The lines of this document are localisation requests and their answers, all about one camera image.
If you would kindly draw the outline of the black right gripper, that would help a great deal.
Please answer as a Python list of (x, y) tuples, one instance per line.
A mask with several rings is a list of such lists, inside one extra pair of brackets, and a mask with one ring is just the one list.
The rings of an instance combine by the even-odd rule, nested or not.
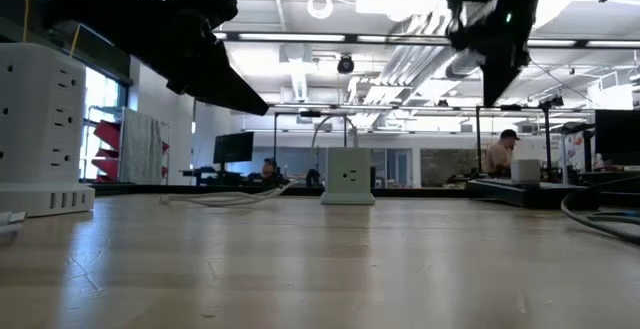
[(446, 0), (446, 36), (457, 50), (485, 58), (483, 104), (493, 106), (529, 62), (528, 39), (539, 0)]

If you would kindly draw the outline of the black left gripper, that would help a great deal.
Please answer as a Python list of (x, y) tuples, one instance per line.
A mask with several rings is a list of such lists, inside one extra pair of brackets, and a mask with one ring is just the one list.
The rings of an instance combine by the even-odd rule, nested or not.
[(49, 0), (50, 25), (76, 21), (130, 54), (179, 94), (263, 116), (269, 106), (231, 67), (206, 18), (163, 0)]

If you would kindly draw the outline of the white power strip tower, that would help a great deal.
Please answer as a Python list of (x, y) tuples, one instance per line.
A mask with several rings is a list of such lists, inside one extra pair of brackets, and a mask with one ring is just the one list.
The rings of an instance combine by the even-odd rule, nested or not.
[(86, 212), (79, 182), (86, 94), (81, 62), (33, 43), (0, 44), (0, 211)]

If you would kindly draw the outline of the black computer monitor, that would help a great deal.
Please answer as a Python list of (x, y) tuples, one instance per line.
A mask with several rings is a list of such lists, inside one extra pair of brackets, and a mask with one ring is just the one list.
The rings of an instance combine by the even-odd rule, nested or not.
[(595, 152), (613, 165), (640, 166), (640, 111), (596, 110)]
[(253, 142), (253, 132), (216, 136), (213, 163), (250, 162), (253, 157)]

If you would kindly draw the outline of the person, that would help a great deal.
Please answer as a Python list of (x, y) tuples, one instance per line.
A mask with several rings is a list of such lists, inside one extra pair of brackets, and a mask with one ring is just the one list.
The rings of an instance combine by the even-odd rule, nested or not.
[(512, 129), (504, 130), (499, 140), (486, 152), (485, 171), (490, 177), (504, 178), (511, 175), (511, 160), (516, 144), (520, 141)]
[(263, 183), (273, 186), (284, 186), (290, 183), (288, 179), (278, 172), (276, 161), (273, 158), (264, 159), (260, 178)]

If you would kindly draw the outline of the grey hanging cloth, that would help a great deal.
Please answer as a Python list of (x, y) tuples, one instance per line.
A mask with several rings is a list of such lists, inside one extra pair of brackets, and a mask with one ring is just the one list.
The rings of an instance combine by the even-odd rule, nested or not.
[(162, 180), (160, 122), (146, 114), (125, 109), (119, 164), (121, 182), (158, 185)]

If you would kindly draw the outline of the long black power strip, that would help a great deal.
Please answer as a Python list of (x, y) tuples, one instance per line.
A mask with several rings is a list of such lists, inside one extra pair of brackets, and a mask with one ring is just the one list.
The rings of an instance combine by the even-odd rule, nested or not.
[(469, 194), (527, 209), (557, 210), (563, 199), (582, 186), (540, 182), (537, 186), (516, 185), (508, 179), (481, 178), (466, 183)]

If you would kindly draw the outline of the white round ceiling fixture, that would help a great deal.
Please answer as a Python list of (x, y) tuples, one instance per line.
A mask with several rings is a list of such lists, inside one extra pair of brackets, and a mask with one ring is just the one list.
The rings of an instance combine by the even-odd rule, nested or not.
[(324, 20), (331, 16), (334, 10), (332, 0), (308, 0), (307, 12), (315, 19)]

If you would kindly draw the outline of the red shelf unit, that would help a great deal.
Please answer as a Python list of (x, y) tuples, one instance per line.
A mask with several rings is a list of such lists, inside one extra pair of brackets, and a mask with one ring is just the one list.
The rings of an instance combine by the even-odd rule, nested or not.
[[(97, 168), (98, 174), (96, 181), (103, 183), (127, 183), (119, 180), (119, 164), (120, 164), (120, 150), (121, 150), (121, 138), (122, 138), (122, 121), (126, 107), (100, 107), (90, 106), (89, 114), (93, 111), (101, 112), (111, 117), (111, 120), (101, 119), (96, 123), (93, 130), (93, 135), (99, 139), (102, 143), (107, 145), (107, 148), (98, 148), (95, 150), (95, 154), (91, 155), (89, 149), (84, 151), (84, 158), (89, 160), (91, 164)], [(160, 121), (161, 139), (162, 139), (162, 180), (160, 184), (169, 183), (169, 170), (170, 163), (170, 139), (171, 139), (171, 126), (168, 123)]]

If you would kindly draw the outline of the mint green power cube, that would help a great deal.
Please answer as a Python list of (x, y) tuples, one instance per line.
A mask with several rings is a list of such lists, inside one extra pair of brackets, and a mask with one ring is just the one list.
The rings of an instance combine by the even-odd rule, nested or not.
[(327, 152), (323, 205), (374, 205), (371, 152), (364, 147), (331, 147)]

